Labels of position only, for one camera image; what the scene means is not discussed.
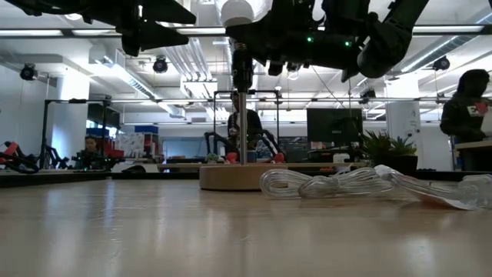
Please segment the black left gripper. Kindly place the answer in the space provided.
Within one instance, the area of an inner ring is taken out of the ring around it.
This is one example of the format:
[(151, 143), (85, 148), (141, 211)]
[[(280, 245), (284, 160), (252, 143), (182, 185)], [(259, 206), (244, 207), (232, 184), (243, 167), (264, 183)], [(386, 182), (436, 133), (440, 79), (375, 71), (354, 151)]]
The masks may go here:
[[(144, 19), (156, 22), (194, 24), (196, 16), (175, 0), (142, 0)], [(187, 45), (188, 36), (161, 25), (145, 25), (140, 34), (140, 18), (137, 0), (91, 0), (89, 8), (82, 12), (85, 23), (103, 22), (115, 27), (121, 34), (121, 45), (127, 55), (137, 57), (142, 51)]]

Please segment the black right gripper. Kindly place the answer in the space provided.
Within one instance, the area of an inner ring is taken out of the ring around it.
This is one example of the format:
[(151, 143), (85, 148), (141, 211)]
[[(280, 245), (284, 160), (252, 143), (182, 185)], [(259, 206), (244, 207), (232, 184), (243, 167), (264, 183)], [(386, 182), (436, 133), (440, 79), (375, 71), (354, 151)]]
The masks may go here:
[(340, 69), (345, 81), (360, 71), (370, 1), (321, 0), (324, 17), (316, 20), (315, 0), (273, 0), (267, 22), (229, 26), (226, 34), (235, 51), (270, 61), (269, 75), (313, 65)]

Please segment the white lightbulb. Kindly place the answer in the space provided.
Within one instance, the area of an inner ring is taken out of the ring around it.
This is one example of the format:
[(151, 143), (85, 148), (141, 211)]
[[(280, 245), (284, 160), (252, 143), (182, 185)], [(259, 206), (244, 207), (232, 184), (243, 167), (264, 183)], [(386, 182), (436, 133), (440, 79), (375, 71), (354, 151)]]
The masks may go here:
[(220, 9), (224, 27), (249, 24), (254, 21), (254, 11), (246, 0), (227, 0)]

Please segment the lamp with round wooden base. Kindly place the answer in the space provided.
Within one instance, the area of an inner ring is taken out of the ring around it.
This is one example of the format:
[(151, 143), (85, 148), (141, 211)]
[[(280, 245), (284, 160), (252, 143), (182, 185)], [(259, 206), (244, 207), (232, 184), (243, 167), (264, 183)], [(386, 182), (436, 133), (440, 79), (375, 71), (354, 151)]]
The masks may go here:
[(286, 170), (284, 163), (248, 162), (248, 112), (247, 93), (252, 83), (253, 66), (247, 46), (234, 39), (231, 44), (231, 72), (234, 87), (238, 90), (238, 112), (240, 115), (239, 149), (236, 159), (228, 164), (207, 164), (200, 167), (199, 185), (211, 191), (257, 191), (261, 188), (261, 176), (274, 169)]

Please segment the person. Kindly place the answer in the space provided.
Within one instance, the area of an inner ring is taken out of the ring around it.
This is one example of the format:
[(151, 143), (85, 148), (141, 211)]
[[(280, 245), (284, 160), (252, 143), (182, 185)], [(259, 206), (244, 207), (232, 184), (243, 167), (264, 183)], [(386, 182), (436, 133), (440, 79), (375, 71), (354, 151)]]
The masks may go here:
[(484, 116), (492, 109), (492, 100), (483, 97), (489, 73), (484, 69), (466, 71), (459, 79), (457, 91), (443, 108), (440, 130), (459, 143), (482, 141)]
[[(240, 113), (240, 102), (239, 93), (232, 92), (230, 99), (234, 106), (234, 111), (228, 117), (227, 130), (228, 130), (228, 141), (231, 145), (238, 147), (240, 140), (241, 131), (241, 113)], [(255, 150), (258, 144), (257, 134), (262, 130), (261, 120), (258, 113), (251, 109), (246, 109), (247, 111), (247, 147), (248, 150)]]
[(103, 156), (98, 150), (95, 137), (85, 137), (85, 148), (77, 153), (76, 169), (103, 169)]

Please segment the black computer monitor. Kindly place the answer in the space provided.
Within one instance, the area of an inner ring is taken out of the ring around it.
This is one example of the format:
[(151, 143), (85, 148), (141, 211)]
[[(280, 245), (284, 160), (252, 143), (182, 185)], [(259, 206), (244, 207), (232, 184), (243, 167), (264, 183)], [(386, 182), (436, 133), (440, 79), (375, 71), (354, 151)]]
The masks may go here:
[(359, 108), (309, 108), (307, 139), (309, 142), (331, 142), (348, 146), (361, 141), (363, 113)]

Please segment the small potted succulent plant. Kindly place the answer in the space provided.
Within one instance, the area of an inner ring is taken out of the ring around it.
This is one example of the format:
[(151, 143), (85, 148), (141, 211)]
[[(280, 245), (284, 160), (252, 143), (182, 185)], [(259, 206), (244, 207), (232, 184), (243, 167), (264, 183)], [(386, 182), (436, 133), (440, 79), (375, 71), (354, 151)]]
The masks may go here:
[(386, 165), (401, 173), (417, 170), (418, 156), (414, 144), (408, 138), (391, 138), (387, 132), (366, 131), (361, 136), (362, 152), (373, 166)]

